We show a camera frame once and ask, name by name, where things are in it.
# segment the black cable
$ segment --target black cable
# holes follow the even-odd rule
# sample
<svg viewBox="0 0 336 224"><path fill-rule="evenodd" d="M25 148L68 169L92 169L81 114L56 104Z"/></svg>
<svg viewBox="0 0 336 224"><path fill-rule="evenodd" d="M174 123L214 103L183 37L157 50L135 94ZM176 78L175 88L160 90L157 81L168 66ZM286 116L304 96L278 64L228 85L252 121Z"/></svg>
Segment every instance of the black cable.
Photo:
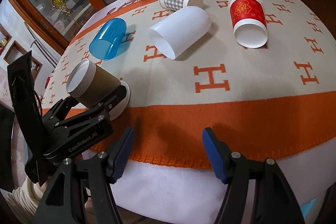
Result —
<svg viewBox="0 0 336 224"><path fill-rule="evenodd" d="M35 92L35 97L37 98L37 101L39 102L39 107L40 107L40 114L41 114L41 117L42 117L42 102L39 98L39 96L37 95L36 91Z"/></svg>

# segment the screw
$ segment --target screw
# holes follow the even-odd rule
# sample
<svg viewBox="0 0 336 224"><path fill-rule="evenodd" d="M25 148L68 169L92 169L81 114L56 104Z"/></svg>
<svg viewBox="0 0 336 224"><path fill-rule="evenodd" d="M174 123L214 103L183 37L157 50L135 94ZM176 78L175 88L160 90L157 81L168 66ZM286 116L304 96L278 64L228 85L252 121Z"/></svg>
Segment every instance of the screw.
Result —
<svg viewBox="0 0 336 224"><path fill-rule="evenodd" d="M105 151L99 152L98 153L98 158L103 159L107 156L107 153Z"/></svg>
<svg viewBox="0 0 336 224"><path fill-rule="evenodd" d="M268 158L268 159L266 160L266 162L267 162L267 164L269 164L269 165L273 165L273 164L275 164L275 160L274 160L274 159L271 159L271 158Z"/></svg>
<svg viewBox="0 0 336 224"><path fill-rule="evenodd" d="M63 160L63 164L65 164L65 165L68 165L70 163L71 163L71 159L70 158L66 158L66 159Z"/></svg>
<svg viewBox="0 0 336 224"><path fill-rule="evenodd" d="M241 154L239 152L232 152L231 153L231 157L234 159L238 159L240 158Z"/></svg>
<svg viewBox="0 0 336 224"><path fill-rule="evenodd" d="M103 120L105 118L105 115L99 115L98 116L98 121L101 121L101 120Z"/></svg>

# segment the brown paper cup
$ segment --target brown paper cup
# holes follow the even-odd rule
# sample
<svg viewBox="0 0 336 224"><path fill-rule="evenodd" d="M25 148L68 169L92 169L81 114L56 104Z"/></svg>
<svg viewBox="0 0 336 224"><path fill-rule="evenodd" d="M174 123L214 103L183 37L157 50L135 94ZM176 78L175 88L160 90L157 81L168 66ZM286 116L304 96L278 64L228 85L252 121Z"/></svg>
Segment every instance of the brown paper cup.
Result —
<svg viewBox="0 0 336 224"><path fill-rule="evenodd" d="M118 78L84 59L71 72L66 91L90 109L120 84Z"/></svg>

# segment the blue gripper pad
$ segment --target blue gripper pad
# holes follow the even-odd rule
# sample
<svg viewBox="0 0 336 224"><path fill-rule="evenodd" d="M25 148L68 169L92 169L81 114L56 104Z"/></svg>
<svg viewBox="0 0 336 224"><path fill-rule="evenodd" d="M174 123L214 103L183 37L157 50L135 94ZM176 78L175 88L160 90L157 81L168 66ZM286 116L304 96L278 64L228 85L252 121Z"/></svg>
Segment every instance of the blue gripper pad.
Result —
<svg viewBox="0 0 336 224"><path fill-rule="evenodd" d="M114 147L117 154L113 157L113 173L111 179L116 182L124 173L129 155L133 149L135 133L133 128L127 128Z"/></svg>
<svg viewBox="0 0 336 224"><path fill-rule="evenodd" d="M218 146L221 146L221 142L216 138L211 128L203 130L202 142L216 177L223 183L226 183L225 161L218 150L220 149Z"/></svg>

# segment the blue plastic cup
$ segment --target blue plastic cup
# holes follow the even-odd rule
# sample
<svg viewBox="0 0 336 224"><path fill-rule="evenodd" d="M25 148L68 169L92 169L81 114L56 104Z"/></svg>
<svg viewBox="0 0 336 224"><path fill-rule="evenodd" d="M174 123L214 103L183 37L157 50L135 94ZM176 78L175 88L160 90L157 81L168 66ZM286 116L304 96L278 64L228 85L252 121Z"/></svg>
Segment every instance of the blue plastic cup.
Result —
<svg viewBox="0 0 336 224"><path fill-rule="evenodd" d="M116 56L126 32L126 22L114 18L104 24L89 45L90 53L97 59L110 60Z"/></svg>

